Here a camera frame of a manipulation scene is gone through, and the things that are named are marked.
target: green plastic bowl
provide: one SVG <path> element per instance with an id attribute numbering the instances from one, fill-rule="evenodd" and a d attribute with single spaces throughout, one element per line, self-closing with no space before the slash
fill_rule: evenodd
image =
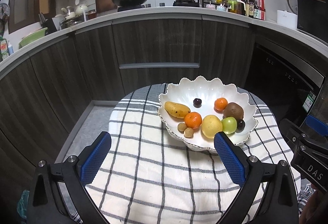
<path id="1" fill-rule="evenodd" d="M 25 45 L 28 45 L 29 43 L 34 42 L 37 39 L 44 37 L 47 29 L 48 28 L 43 28 L 41 30 L 38 30 L 38 31 L 33 32 L 30 35 L 26 36 L 24 39 L 21 40 L 21 42 L 18 45 L 18 48 L 21 49 Z"/>

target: silver bolt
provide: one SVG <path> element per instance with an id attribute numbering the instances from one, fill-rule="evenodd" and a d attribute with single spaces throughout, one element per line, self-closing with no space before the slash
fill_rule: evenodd
<path id="1" fill-rule="evenodd" d="M 46 162 L 45 162 L 44 160 L 41 160 L 41 161 L 39 162 L 39 167 L 43 167 L 45 164 L 46 164 Z"/>
<path id="2" fill-rule="evenodd" d="M 68 162 L 73 163 L 76 160 L 76 155 L 70 155 L 67 160 Z"/>
<path id="3" fill-rule="evenodd" d="M 250 160 L 251 162 L 253 162 L 253 163 L 256 163 L 257 161 L 259 161 L 259 160 L 257 159 L 257 157 L 256 157 L 256 156 L 253 156 L 253 155 L 251 155 L 251 156 L 249 157 L 249 160 Z"/>
<path id="4" fill-rule="evenodd" d="M 280 164 L 282 166 L 284 166 L 284 167 L 288 165 L 288 163 L 286 162 L 286 160 L 280 160 Z"/>

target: white scalloped bowl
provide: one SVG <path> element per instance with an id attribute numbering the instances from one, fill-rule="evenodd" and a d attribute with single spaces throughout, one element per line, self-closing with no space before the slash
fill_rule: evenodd
<path id="1" fill-rule="evenodd" d="M 223 119 L 223 113 L 218 113 L 214 110 L 214 101 L 224 97 L 228 103 L 234 102 L 239 104 L 244 110 L 245 128 L 242 132 L 234 132 L 228 137 L 235 145 L 245 143 L 250 132 L 256 127 L 257 120 L 254 119 L 256 106 L 248 103 L 248 94 L 237 92 L 234 84 L 224 85 L 219 78 L 211 81 L 206 80 L 203 76 L 198 76 L 191 81 L 187 78 L 182 78 L 179 84 L 170 83 L 165 94 L 159 95 L 161 106 L 158 109 L 158 115 L 165 124 L 168 133 L 175 139 L 183 141 L 187 147 L 194 151 L 208 150 L 211 153 L 216 153 L 213 139 L 206 138 L 201 129 L 194 130 L 192 138 L 185 138 L 183 133 L 178 131 L 178 124 L 183 122 L 183 119 L 178 119 L 164 109 L 164 104 L 167 101 L 181 103 L 188 106 L 192 112 L 198 112 L 202 119 L 207 115 L 216 115 L 220 120 Z M 193 105 L 195 98 L 202 100 L 200 108 Z"/>

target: plaid tablecloth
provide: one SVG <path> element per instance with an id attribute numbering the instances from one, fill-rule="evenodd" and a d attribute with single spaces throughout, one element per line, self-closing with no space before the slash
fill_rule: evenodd
<path id="1" fill-rule="evenodd" d="M 111 224 L 216 223 L 239 190 L 218 155 L 192 151 L 168 134 L 157 115 L 158 95 L 166 86 L 134 91 L 111 114 L 112 147 L 93 183 L 86 186 Z M 249 103 L 257 106 L 259 123 L 241 148 L 262 162 L 290 163 L 293 153 L 271 111 L 248 94 Z M 292 175 L 299 193 L 300 174 L 292 168 Z M 261 184 L 244 222 L 253 218 L 265 186 Z"/>

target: brown kiwi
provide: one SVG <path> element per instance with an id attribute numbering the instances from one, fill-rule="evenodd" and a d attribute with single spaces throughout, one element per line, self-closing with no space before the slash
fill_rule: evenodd
<path id="1" fill-rule="evenodd" d="M 244 118 L 244 110 L 239 104 L 229 103 L 224 109 L 223 117 L 234 117 L 238 121 Z"/>

